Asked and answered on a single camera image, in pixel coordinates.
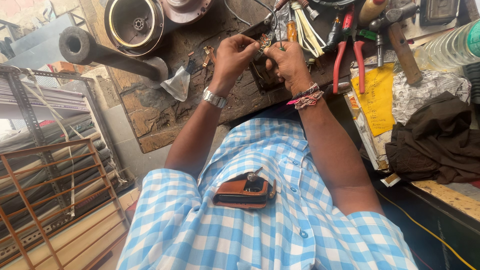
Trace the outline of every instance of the screwdriver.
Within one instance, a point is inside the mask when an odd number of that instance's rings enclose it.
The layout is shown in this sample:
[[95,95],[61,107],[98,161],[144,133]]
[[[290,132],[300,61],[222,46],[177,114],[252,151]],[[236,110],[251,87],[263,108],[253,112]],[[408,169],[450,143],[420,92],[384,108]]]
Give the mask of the screwdriver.
[[288,23],[287,23],[287,37],[288,41],[297,41],[297,26],[295,25],[295,21],[292,19],[292,12],[291,12],[290,5],[288,6]]

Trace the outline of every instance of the man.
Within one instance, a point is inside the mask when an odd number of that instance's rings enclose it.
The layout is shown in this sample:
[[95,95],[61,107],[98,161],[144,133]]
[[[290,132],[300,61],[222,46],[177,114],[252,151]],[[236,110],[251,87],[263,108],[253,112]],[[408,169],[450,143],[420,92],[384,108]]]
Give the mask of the man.
[[[286,51],[278,44],[265,50],[266,66],[295,95],[312,78],[299,44],[283,44]],[[243,35],[222,41],[207,91],[226,98],[258,49]],[[299,110],[308,140],[298,122],[252,119],[230,131],[200,175],[218,104],[202,100],[165,169],[145,177],[118,269],[417,269],[323,99]],[[259,177],[276,180],[264,208],[213,204],[222,183],[260,167]]]

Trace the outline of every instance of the wooden board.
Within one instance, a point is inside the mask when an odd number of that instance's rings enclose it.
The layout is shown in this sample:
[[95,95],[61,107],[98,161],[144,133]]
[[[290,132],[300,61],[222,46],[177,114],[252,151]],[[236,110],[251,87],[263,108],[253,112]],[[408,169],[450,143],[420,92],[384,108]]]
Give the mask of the wooden board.
[[480,221],[480,202],[465,196],[447,185],[432,180],[410,182],[415,187],[431,194],[435,198]]
[[[273,6],[275,0],[264,0],[264,2]],[[265,8],[252,0],[228,0],[228,3],[240,17],[251,23],[262,21],[268,14]],[[105,9],[99,0],[80,0],[80,5],[84,10],[90,32],[95,36],[97,42],[112,48],[105,32]],[[323,9],[319,19],[312,23],[325,40],[334,16],[335,12],[332,10]],[[232,18],[223,1],[216,0],[207,14],[198,22],[175,27],[176,29],[167,31],[160,48],[149,55],[149,57],[162,58],[174,71],[181,65],[186,66],[189,58],[187,54],[192,51],[195,52],[192,58],[195,58],[197,65],[200,65],[205,59],[204,46],[218,48],[223,39],[246,29],[247,26]],[[367,43],[364,46],[364,56],[373,55],[375,50],[373,41]],[[313,80],[319,85],[331,83],[335,57],[334,53],[325,54],[320,58],[323,64],[322,74],[316,67],[312,69]],[[349,66],[354,59],[353,50],[348,49],[342,61],[340,77],[349,75]],[[135,74],[112,68],[108,68],[108,70],[127,118],[138,137],[142,152],[147,153],[175,140],[199,104],[203,89],[211,81],[214,67],[209,65],[206,69],[191,76],[188,98],[184,102],[175,100],[163,89],[155,90],[145,87],[139,76]],[[228,103],[220,117],[220,123],[232,121],[289,98],[291,98],[291,94],[285,89],[261,96],[250,71],[246,70],[228,97]]]

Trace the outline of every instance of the yellow cable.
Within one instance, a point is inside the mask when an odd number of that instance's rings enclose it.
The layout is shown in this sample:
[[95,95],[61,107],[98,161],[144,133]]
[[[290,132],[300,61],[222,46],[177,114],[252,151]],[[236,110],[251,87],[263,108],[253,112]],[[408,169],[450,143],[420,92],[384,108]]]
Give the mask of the yellow cable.
[[420,226],[422,229],[426,230],[429,234],[433,235],[433,237],[437,238],[438,241],[442,242],[442,244],[444,244],[446,247],[448,247],[448,249],[450,249],[453,254],[455,254],[455,256],[457,258],[459,258],[466,266],[468,266],[470,269],[472,270],[476,270],[473,266],[471,266],[469,263],[467,263],[449,244],[447,244],[442,238],[438,237],[436,234],[430,232],[427,228],[423,227],[420,223],[416,222],[407,212],[405,212],[405,210],[403,210],[400,206],[396,205],[393,201],[389,200],[387,197],[383,196],[382,193],[380,193],[378,190],[375,189],[375,191],[380,195],[382,196],[385,200],[387,200],[388,202],[390,202],[391,204],[395,205],[396,207],[398,207],[398,209],[402,210],[402,212],[407,215],[407,217],[412,220],[415,224],[417,224],[418,226]]

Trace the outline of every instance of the worn wooden table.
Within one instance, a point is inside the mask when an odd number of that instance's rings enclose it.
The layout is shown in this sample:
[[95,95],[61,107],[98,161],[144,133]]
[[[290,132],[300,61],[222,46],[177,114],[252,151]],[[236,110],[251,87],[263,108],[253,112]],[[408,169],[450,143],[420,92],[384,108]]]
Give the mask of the worn wooden table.
[[[105,32],[105,8],[101,2],[106,1],[80,0],[90,32],[99,44],[113,48]],[[275,0],[264,0],[264,2],[273,6]],[[265,8],[252,0],[228,0],[228,3],[230,8],[241,18],[251,23],[262,21],[268,14]],[[314,4],[312,7],[321,13],[317,20],[312,22],[312,25],[326,40],[336,12],[333,9],[324,9]],[[178,26],[177,29],[166,34],[161,47],[151,53],[149,57],[159,56],[162,58],[172,73],[181,65],[186,66],[189,58],[187,54],[194,51],[192,58],[195,58],[197,65],[200,65],[206,57],[204,46],[218,48],[221,40],[246,29],[245,24],[237,22],[232,17],[223,1],[216,0],[201,20],[192,25]],[[374,43],[367,42],[363,52],[364,57],[373,55]],[[335,57],[336,53],[320,57],[323,65],[321,72],[318,68],[313,68],[313,80],[319,85],[329,84],[333,80]],[[355,60],[355,56],[353,50],[348,48],[343,57],[340,77],[349,75],[349,65],[352,60]],[[171,144],[175,140],[199,104],[203,89],[210,83],[214,67],[209,65],[206,69],[191,76],[188,98],[184,102],[175,100],[163,89],[147,88],[136,74],[113,68],[108,68],[108,70],[127,118],[138,137],[140,148],[143,153],[147,153]],[[250,71],[246,70],[228,97],[228,103],[220,117],[220,123],[227,123],[290,98],[291,94],[285,89],[261,96]]]

